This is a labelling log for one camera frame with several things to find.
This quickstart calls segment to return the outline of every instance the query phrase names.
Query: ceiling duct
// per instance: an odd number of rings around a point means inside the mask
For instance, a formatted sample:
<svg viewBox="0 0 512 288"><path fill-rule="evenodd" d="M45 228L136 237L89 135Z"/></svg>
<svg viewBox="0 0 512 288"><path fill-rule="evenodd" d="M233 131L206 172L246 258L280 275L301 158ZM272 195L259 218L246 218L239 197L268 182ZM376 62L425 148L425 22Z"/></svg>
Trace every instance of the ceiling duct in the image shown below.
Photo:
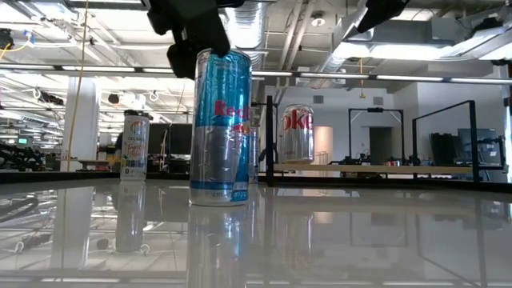
<svg viewBox="0 0 512 288"><path fill-rule="evenodd" d="M229 19L227 23L228 35L231 45L244 50L260 50L263 48L263 35L265 28L266 4L262 2L246 2L239 8L225 9ZM263 54L246 52L249 55L253 70L262 67ZM251 101L263 102L263 92L258 81L252 82ZM251 109L251 117L259 123L261 107Z"/></svg>

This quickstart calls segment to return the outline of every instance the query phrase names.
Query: ceiling light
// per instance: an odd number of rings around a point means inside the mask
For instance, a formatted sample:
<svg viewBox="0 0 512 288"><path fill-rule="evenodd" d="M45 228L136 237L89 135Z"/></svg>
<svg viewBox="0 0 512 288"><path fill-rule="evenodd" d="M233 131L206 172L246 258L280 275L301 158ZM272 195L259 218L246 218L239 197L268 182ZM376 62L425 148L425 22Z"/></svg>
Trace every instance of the ceiling light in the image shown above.
<svg viewBox="0 0 512 288"><path fill-rule="evenodd" d="M443 55L441 48L424 45L381 44L370 50L370 57L397 60L434 60Z"/></svg>
<svg viewBox="0 0 512 288"><path fill-rule="evenodd" d="M168 69L168 68L142 68L142 70L147 73L169 73L169 74L174 73L174 71L172 69Z"/></svg>
<svg viewBox="0 0 512 288"><path fill-rule="evenodd" d="M312 21L311 25L315 27L320 27L326 24L326 20L323 18L323 11L315 11L311 14Z"/></svg>
<svg viewBox="0 0 512 288"><path fill-rule="evenodd" d="M276 77L291 77L291 72L280 71L253 71L253 76L276 76Z"/></svg>
<svg viewBox="0 0 512 288"><path fill-rule="evenodd" d="M63 66L64 70L78 70L82 68L81 66ZM92 71L92 72L135 72L135 68L132 67L108 67L108 66L84 66L84 71Z"/></svg>
<svg viewBox="0 0 512 288"><path fill-rule="evenodd" d="M54 70L54 67L49 65L0 64L0 69Z"/></svg>
<svg viewBox="0 0 512 288"><path fill-rule="evenodd" d="M485 79L485 78L452 78L452 83L512 85L512 79Z"/></svg>
<svg viewBox="0 0 512 288"><path fill-rule="evenodd" d="M397 75L378 75L378 80L399 80L399 81L418 81L418 82L441 82L441 77L422 77L422 76L397 76Z"/></svg>
<svg viewBox="0 0 512 288"><path fill-rule="evenodd" d="M10 118L10 119L14 119L14 120L22 120L23 119L23 117L21 115L13 113L13 112L5 111L5 110L0 110L0 117Z"/></svg>
<svg viewBox="0 0 512 288"><path fill-rule="evenodd" d="M330 74L330 73L306 73L305 72L305 73L301 73L300 77L366 80L366 79L368 79L369 76L364 75L364 74L344 74L344 73Z"/></svg>

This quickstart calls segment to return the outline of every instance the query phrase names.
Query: soda can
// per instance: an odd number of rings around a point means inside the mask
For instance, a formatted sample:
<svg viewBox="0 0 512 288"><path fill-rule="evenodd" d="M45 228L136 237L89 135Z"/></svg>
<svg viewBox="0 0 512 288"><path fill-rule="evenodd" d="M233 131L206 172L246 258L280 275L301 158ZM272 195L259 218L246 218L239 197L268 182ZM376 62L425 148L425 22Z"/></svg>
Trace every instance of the soda can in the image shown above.
<svg viewBox="0 0 512 288"><path fill-rule="evenodd" d="M190 202L240 205L248 199L250 58L199 53L196 66Z"/></svg>
<svg viewBox="0 0 512 288"><path fill-rule="evenodd" d="M121 181L119 192L112 194L112 202L118 211L115 228L115 249L128 253L140 251L142 246L144 221L144 181Z"/></svg>
<svg viewBox="0 0 512 288"><path fill-rule="evenodd" d="M150 119L142 112L125 111L122 134L121 180L146 180Z"/></svg>
<svg viewBox="0 0 512 288"><path fill-rule="evenodd" d="M189 209L187 288L246 287L248 206Z"/></svg>
<svg viewBox="0 0 512 288"><path fill-rule="evenodd" d="M279 160L282 163L309 164L314 161L313 109L289 105L281 119Z"/></svg>
<svg viewBox="0 0 512 288"><path fill-rule="evenodd" d="M258 127L250 128L249 183L258 183L259 172L259 132Z"/></svg>

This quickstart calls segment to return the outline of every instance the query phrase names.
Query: black metal frame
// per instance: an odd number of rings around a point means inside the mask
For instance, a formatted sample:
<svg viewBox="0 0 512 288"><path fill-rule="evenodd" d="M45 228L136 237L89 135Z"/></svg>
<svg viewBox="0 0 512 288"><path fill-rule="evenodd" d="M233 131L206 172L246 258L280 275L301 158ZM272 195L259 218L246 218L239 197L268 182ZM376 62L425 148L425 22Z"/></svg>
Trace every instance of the black metal frame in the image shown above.
<svg viewBox="0 0 512 288"><path fill-rule="evenodd" d="M469 112L470 112L470 135L471 135L471 167L473 171L473 182L479 183L480 182L480 170L502 170L504 167L503 162L503 144L499 143L499 149L500 149L500 166L481 166L480 161L478 159L478 136L477 136L477 112L476 112L476 103L474 100L467 100L464 102L460 102L457 104L454 104L452 106L448 106L446 108L436 110L434 112L422 115L420 117L413 119L413 159L418 158L418 120L423 119L429 116L432 116L434 114L444 112L446 110L450 110L455 107L464 106L465 104L468 104L469 106Z"/></svg>
<svg viewBox="0 0 512 288"><path fill-rule="evenodd" d="M352 158L352 111L366 111L368 113L383 113L383 112L399 112L400 113L400 129L401 129L401 144L402 144L402 161L406 159L406 148L404 139L403 128L403 110L401 109L383 109L383 108L349 108L349 156Z"/></svg>

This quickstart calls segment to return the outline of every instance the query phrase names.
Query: hanging cord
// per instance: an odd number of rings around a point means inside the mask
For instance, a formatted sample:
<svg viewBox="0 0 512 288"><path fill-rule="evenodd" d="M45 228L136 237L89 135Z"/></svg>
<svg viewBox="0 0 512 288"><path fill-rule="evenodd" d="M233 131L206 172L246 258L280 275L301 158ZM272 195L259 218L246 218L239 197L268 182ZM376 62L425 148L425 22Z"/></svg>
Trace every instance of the hanging cord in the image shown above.
<svg viewBox="0 0 512 288"><path fill-rule="evenodd" d="M359 67L360 67L359 72L362 74L362 58L359 59ZM363 93L364 85L365 85L365 81L361 79L361 95L359 95L359 97L362 99L366 98L365 94Z"/></svg>
<svg viewBox="0 0 512 288"><path fill-rule="evenodd" d="M7 50L9 49L10 47L10 43L7 43L7 46L4 50L2 50L2 53L0 54L0 60L2 60L3 58L3 55L7 52Z"/></svg>
<svg viewBox="0 0 512 288"><path fill-rule="evenodd" d="M30 34L28 34L25 44L23 44L23 46L21 46L19 48L16 48L14 50L9 50L9 47L11 47L11 44L8 43L5 49L0 49L0 51L2 52L2 54L0 54L0 60L2 60L3 55L5 53L18 52L18 51L24 49L29 43L30 43Z"/></svg>
<svg viewBox="0 0 512 288"><path fill-rule="evenodd" d="M67 171L68 172L70 172L71 145L73 144L74 123L77 118L78 100L80 99L80 88L82 87L83 67L84 67L84 61L86 59L86 34L87 34L88 11L89 11L89 0L86 0L86 13L85 13L85 19L84 19L84 23L83 23L83 36L82 36L82 63L80 63L80 75L78 76L77 94L76 94L76 97L74 98L73 119L71 120L70 142L67 147Z"/></svg>

